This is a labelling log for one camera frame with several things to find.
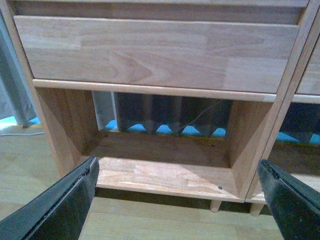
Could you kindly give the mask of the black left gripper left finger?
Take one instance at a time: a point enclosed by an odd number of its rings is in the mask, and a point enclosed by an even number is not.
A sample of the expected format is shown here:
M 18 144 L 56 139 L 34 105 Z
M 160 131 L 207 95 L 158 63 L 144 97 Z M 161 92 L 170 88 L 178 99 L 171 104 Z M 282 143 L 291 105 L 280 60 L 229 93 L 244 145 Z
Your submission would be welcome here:
M 91 156 L 0 222 L 2 240 L 77 240 L 95 196 L 99 160 Z

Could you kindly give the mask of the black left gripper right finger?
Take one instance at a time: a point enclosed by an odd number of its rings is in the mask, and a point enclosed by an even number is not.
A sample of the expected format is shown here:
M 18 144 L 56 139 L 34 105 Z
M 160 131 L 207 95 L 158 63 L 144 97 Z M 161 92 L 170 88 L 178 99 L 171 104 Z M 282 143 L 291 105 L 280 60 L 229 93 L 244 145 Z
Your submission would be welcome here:
M 257 174 L 266 204 L 285 240 L 320 238 L 320 193 L 267 159 Z

